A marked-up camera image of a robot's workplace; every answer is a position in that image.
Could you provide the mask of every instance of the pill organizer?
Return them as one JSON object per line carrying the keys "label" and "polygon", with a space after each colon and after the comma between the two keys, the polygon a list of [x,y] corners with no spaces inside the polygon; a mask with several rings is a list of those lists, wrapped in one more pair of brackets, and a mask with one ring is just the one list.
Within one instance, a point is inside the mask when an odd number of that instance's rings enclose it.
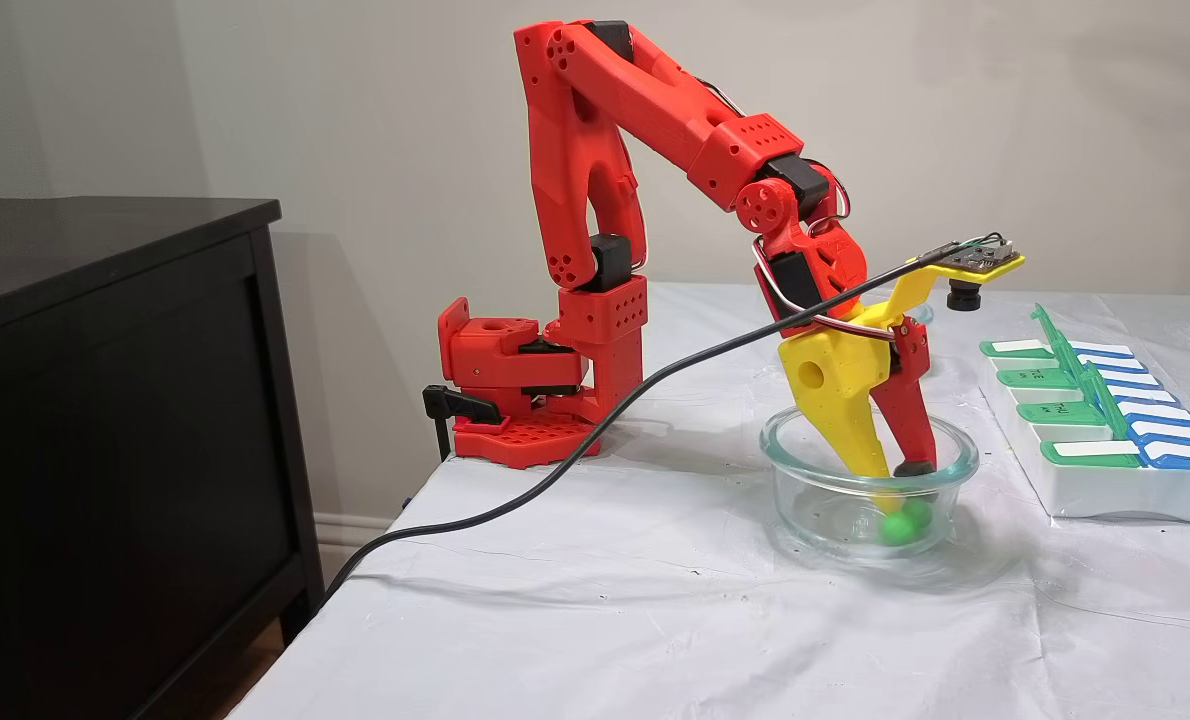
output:
{"label": "pill organizer", "polygon": [[1190,521],[1190,411],[1130,348],[1032,317],[1042,342],[981,343],[981,387],[1044,509]]}

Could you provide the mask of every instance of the green lid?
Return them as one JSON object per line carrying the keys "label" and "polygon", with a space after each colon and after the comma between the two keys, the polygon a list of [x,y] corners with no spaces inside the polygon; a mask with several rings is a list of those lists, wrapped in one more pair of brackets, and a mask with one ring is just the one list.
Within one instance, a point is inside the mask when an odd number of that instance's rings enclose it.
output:
{"label": "green lid", "polygon": [[1039,443],[1039,452],[1053,465],[1081,465],[1084,468],[1140,468],[1142,462],[1135,455],[1058,455],[1053,443]]}
{"label": "green lid", "polygon": [[1058,331],[1052,320],[1048,319],[1048,312],[1044,309],[1042,305],[1035,303],[1035,311],[1031,313],[1031,318],[1039,320],[1039,327],[1044,328],[1044,337],[1048,338],[1048,346],[1053,348],[1057,365],[1061,370],[1066,370],[1071,381],[1075,382],[1075,378],[1078,378],[1081,374],[1079,357],[1075,356],[1075,348],[1071,348],[1066,336],[1063,336],[1061,331]]}
{"label": "green lid", "polygon": [[1006,387],[1079,389],[1060,368],[1031,368],[1028,370],[998,370],[996,378]]}
{"label": "green lid", "polygon": [[1111,425],[1111,436],[1115,439],[1129,439],[1129,421],[1125,420],[1125,413],[1120,413],[1120,406],[1111,395],[1111,388],[1106,387],[1102,374],[1092,369],[1092,365],[1084,365],[1079,384],[1084,397],[1090,402],[1097,402],[1097,409],[1106,418],[1106,424]]}
{"label": "green lid", "polygon": [[1088,402],[1023,402],[1017,405],[1017,414],[1044,425],[1106,425],[1097,407]]}

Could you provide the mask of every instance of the glass bowl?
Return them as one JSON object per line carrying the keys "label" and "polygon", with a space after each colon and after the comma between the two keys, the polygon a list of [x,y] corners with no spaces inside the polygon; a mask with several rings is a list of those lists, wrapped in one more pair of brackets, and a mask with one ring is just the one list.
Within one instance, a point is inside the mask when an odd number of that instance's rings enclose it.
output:
{"label": "glass bowl", "polygon": [[[871,411],[884,457],[901,462],[883,415]],[[873,559],[909,557],[946,539],[960,486],[978,470],[978,449],[964,430],[941,418],[929,421],[937,470],[865,478],[845,468],[797,407],[769,418],[760,431],[760,451],[774,464],[777,512],[793,536],[831,555]]]}

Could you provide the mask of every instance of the white tablecloth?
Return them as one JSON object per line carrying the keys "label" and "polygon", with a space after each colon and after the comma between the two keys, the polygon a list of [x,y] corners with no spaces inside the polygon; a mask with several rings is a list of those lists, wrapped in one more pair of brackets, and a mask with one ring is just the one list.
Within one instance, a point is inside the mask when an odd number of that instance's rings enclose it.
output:
{"label": "white tablecloth", "polygon": [[[774,338],[656,387],[525,509],[368,556],[234,719],[1190,719],[1190,525],[1048,519],[971,364],[976,342],[1036,337],[1039,301],[1076,340],[1134,348],[1190,407],[1190,298],[983,299],[933,299],[923,393],[982,450],[939,550],[851,566],[778,530],[756,446],[791,405]],[[650,300],[646,370],[768,321],[752,287]],[[545,471],[445,462],[397,527]]]}

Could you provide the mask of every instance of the black dresser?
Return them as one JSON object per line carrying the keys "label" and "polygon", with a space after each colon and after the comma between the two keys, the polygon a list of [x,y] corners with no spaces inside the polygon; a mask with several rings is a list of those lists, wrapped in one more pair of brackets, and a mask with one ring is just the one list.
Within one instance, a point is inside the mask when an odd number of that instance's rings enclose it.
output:
{"label": "black dresser", "polygon": [[196,716],[324,591],[274,200],[0,200],[0,719]]}

